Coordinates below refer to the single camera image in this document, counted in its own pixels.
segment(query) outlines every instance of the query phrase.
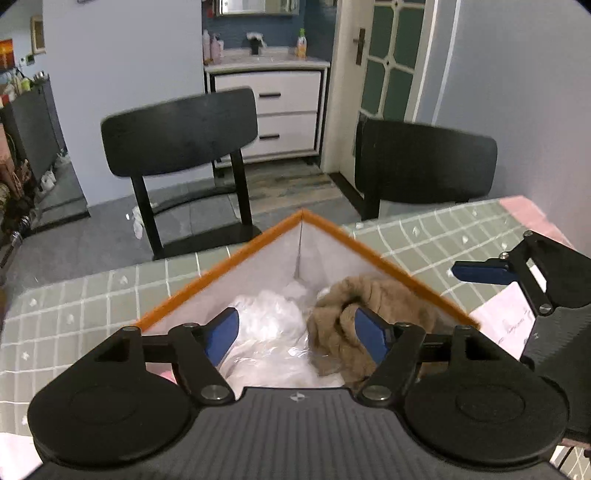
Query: black circular mount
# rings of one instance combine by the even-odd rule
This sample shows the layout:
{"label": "black circular mount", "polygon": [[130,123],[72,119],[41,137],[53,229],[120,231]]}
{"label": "black circular mount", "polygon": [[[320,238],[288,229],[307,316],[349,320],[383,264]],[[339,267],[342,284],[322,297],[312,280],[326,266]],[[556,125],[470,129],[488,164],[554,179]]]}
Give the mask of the black circular mount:
{"label": "black circular mount", "polygon": [[46,459],[82,468],[133,462],[174,442],[191,418],[187,396],[157,375],[117,362],[81,373],[68,369],[31,402],[29,427]]}

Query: bottle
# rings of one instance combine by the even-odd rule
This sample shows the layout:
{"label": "bottle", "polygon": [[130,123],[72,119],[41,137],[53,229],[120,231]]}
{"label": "bottle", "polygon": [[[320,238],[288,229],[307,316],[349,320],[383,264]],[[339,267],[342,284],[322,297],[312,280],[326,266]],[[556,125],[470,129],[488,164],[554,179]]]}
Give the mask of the bottle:
{"label": "bottle", "polygon": [[306,50],[308,48],[308,41],[306,40],[305,36],[306,31],[301,28],[300,29],[300,36],[297,37],[297,45],[295,48],[295,56],[299,59],[306,58]]}
{"label": "bottle", "polygon": [[203,30],[203,61],[206,62],[212,59],[211,38],[209,32]]}
{"label": "bottle", "polygon": [[220,36],[215,34],[212,37],[212,60],[214,62],[220,61],[222,58],[222,46],[220,45]]}

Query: door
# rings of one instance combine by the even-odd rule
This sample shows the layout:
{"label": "door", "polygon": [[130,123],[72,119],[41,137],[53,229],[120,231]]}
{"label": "door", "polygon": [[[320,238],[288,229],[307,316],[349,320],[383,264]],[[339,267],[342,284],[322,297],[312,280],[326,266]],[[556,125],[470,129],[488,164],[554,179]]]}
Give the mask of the door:
{"label": "door", "polygon": [[358,121],[416,119],[436,2],[343,0],[324,134],[324,170],[338,170],[355,185]]}

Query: chair backrest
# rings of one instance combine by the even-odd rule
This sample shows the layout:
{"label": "chair backrest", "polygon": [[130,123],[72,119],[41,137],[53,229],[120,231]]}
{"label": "chair backrest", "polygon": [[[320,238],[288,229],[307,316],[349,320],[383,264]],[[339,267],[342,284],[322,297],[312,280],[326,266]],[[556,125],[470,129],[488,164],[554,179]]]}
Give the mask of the chair backrest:
{"label": "chair backrest", "polygon": [[250,88],[208,93],[112,115],[101,124],[118,177],[173,173],[240,150],[258,135]]}
{"label": "chair backrest", "polygon": [[486,195],[495,175],[494,139],[429,125],[369,119],[358,128],[355,184],[382,200],[462,202]]}

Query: faucet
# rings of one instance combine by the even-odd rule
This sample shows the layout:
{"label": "faucet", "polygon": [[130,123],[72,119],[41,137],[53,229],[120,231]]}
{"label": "faucet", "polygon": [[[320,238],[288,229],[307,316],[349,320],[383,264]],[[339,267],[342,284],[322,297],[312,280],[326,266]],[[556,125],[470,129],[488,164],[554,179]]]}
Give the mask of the faucet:
{"label": "faucet", "polygon": [[248,41],[251,44],[251,54],[252,55],[258,55],[259,54],[259,49],[261,47],[266,47],[267,44],[265,43],[265,41],[262,39],[262,33],[259,32],[248,32],[246,34],[246,37],[248,39]]}

